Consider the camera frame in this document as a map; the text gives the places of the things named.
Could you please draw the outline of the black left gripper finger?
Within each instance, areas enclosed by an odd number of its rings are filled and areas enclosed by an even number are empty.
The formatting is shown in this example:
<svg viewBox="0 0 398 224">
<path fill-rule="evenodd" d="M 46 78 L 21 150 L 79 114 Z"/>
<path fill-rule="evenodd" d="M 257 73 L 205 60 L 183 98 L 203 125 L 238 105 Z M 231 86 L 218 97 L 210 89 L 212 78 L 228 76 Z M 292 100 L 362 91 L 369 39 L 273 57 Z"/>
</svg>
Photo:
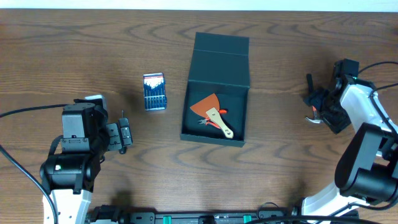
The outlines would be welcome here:
<svg viewBox="0 0 398 224">
<path fill-rule="evenodd" d="M 108 151 L 119 151 L 122 149 L 121 136 L 119 126 L 116 123 L 106 125 L 106 130 L 109 135 Z"/>
<path fill-rule="evenodd" d="M 122 148 L 119 150 L 120 154 L 125 154 L 127 148 L 132 145 L 133 140 L 131 136 L 131 130 L 129 125 L 129 120 L 127 118 L 119 119 L 119 130 L 121 132 L 121 144 Z"/>
</svg>

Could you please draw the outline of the small hammer red black handle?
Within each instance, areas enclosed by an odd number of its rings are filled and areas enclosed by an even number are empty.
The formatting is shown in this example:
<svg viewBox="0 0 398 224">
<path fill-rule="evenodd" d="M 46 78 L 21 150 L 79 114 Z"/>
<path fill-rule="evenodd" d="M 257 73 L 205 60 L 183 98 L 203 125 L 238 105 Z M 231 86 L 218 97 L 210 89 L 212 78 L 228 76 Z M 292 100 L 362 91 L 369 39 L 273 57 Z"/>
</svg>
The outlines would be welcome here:
<svg viewBox="0 0 398 224">
<path fill-rule="evenodd" d="M 318 110 L 322 107 L 324 89 L 322 88 L 317 90 L 314 89 L 313 79 L 311 74 L 308 73 L 306 75 L 306 79 L 308 84 L 308 96 L 303 101 L 307 106 L 310 106 L 312 108 L 313 117 L 310 118 L 306 116 L 305 119 L 310 123 L 320 124 L 323 121 L 320 115 L 318 114 Z"/>
</svg>

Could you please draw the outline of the orange scraper wooden handle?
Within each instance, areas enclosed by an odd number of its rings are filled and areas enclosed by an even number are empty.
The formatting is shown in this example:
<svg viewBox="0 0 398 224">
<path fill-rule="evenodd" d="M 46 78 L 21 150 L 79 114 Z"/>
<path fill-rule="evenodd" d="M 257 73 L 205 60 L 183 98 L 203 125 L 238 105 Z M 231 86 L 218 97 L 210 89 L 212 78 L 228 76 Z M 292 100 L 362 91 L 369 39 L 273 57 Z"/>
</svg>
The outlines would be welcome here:
<svg viewBox="0 0 398 224">
<path fill-rule="evenodd" d="M 197 115 L 201 116 L 201 119 L 209 118 L 210 121 L 217 124 L 224 136 L 227 139 L 232 139 L 234 137 L 233 131 L 225 124 L 219 110 L 223 110 L 220 108 L 220 102 L 215 93 L 207 96 L 202 99 L 198 103 L 195 103 L 190 107 L 190 109 Z"/>
</svg>

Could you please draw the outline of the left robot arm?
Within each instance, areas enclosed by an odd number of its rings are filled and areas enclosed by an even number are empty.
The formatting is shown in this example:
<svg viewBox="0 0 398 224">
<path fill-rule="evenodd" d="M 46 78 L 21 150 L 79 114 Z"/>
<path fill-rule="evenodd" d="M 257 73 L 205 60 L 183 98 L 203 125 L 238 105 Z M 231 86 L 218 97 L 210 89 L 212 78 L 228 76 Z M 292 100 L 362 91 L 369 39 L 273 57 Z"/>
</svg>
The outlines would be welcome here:
<svg viewBox="0 0 398 224">
<path fill-rule="evenodd" d="M 44 223 L 84 223 L 104 155 L 126 153 L 130 125 L 124 116 L 109 123 L 104 96 L 93 95 L 63 107 L 62 127 L 40 167 Z"/>
</svg>

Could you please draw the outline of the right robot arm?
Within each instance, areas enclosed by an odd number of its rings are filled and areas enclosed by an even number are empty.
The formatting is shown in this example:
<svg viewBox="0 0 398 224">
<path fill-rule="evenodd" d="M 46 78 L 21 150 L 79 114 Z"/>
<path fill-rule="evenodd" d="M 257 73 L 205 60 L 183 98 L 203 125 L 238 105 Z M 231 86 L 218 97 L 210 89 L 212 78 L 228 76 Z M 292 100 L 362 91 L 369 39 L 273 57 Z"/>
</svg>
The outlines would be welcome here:
<svg viewBox="0 0 398 224">
<path fill-rule="evenodd" d="M 397 203 L 397 126 L 378 99 L 378 88 L 362 80 L 359 63 L 337 61 L 331 85 L 311 90 L 305 103 L 334 132 L 355 134 L 335 170 L 334 181 L 291 211 L 265 203 L 255 212 L 127 213 L 97 208 L 87 223 L 359 223 L 358 209 L 387 210 Z"/>
</svg>

